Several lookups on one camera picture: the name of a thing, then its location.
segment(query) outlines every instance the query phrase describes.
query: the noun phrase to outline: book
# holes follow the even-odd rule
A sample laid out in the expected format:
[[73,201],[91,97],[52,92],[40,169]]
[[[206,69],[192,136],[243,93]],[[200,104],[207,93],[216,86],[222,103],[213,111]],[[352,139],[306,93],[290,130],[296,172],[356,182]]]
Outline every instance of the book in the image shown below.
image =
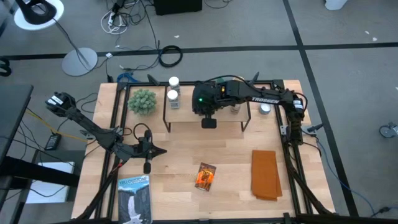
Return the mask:
[[200,190],[209,191],[211,183],[213,182],[214,179],[215,172],[216,172],[215,166],[205,163],[200,163],[195,187]]
[[119,180],[118,193],[120,224],[152,223],[148,175]]

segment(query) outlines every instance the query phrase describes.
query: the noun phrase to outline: orange towel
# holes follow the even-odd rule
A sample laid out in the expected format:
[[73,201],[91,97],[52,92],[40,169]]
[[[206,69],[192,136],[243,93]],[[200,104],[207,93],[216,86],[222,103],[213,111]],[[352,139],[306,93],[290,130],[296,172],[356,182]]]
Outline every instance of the orange towel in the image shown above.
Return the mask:
[[275,151],[253,150],[251,190],[258,199],[277,201],[282,196]]

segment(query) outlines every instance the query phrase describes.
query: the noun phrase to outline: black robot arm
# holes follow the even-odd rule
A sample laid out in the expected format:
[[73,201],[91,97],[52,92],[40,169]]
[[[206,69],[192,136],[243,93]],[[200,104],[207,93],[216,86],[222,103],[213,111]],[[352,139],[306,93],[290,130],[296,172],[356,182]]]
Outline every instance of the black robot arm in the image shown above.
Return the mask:
[[152,158],[164,154],[165,149],[158,148],[152,143],[152,133],[145,131],[144,137],[139,137],[138,144],[123,144],[123,137],[117,133],[116,129],[102,129],[76,108],[75,99],[68,93],[54,93],[54,95],[46,101],[47,109],[60,117],[67,117],[85,128],[89,133],[95,136],[98,144],[110,153],[126,163],[130,158],[145,158],[144,173],[150,173],[150,160]]
[[202,121],[203,128],[215,128],[216,121],[211,116],[216,110],[247,101],[281,105],[289,122],[287,134],[290,142],[303,144],[301,131],[301,121],[304,119],[303,100],[289,89],[256,88],[250,83],[239,80],[221,83],[198,82],[193,90],[192,110],[195,114],[205,115]]

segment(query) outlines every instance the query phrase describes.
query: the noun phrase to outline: yellow cable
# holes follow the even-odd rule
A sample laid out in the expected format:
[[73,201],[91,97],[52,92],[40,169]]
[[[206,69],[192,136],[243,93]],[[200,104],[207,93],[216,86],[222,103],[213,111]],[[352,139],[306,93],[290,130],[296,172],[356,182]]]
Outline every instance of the yellow cable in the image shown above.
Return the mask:
[[81,139],[81,138],[78,138],[78,137],[76,137],[76,136],[72,136],[72,135],[70,135],[70,134],[65,134],[65,133],[62,133],[62,132],[60,132],[60,131],[57,131],[55,128],[53,128],[53,127],[51,127],[47,122],[45,122],[43,119],[41,119],[40,117],[38,117],[38,116],[36,116],[36,114],[33,114],[32,112],[30,112],[30,111],[25,111],[26,113],[28,113],[28,114],[30,114],[31,116],[33,116],[34,118],[36,118],[36,119],[38,119],[39,121],[41,121],[44,125],[46,125],[46,127],[48,127],[53,133],[57,133],[57,134],[60,134],[60,135],[62,135],[62,136],[65,136],[65,137],[68,137],[68,138],[73,138],[73,139],[77,139],[77,140],[80,140],[80,141],[83,141],[83,142],[87,142],[87,140],[84,140],[84,139]]

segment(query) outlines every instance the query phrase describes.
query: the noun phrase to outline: wooden table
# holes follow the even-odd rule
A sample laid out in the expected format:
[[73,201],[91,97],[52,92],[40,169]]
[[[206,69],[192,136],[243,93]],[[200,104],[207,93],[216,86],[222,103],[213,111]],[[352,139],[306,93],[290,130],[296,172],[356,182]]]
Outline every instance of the wooden table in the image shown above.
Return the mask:
[[[302,93],[298,80],[285,80],[285,88]],[[154,220],[191,220],[217,218],[274,218],[284,212],[295,216],[287,178],[284,154],[280,141],[275,109],[269,115],[258,112],[257,103],[250,103],[251,122],[245,132],[239,123],[220,122],[217,129],[202,129],[200,122],[173,123],[171,133],[162,120],[164,86],[142,87],[156,93],[156,111],[151,116],[138,116],[128,111],[126,127],[146,123],[152,130],[154,144],[164,148],[166,154],[154,158],[150,173],[152,216]],[[102,128],[109,128],[116,84],[101,85],[93,121]],[[116,125],[121,122],[125,90],[121,92]],[[309,125],[308,111],[303,125]],[[142,135],[144,128],[137,128]],[[307,143],[316,145],[314,138],[304,136]],[[136,144],[134,137],[125,136],[124,143]],[[86,153],[97,144],[89,145]],[[318,151],[308,145],[299,147],[307,184],[324,206],[334,211],[328,182]],[[258,200],[251,193],[252,150],[275,151],[283,196],[277,202]],[[100,184],[105,150],[92,152],[84,161],[72,217],[81,214],[91,202]],[[201,162],[217,167],[215,179],[209,192],[194,187]],[[119,179],[142,175],[143,159],[130,159],[119,171]],[[300,207],[305,211],[302,192],[296,184]],[[104,196],[102,214],[106,216],[109,189]],[[116,193],[113,220],[118,219],[118,196]]]

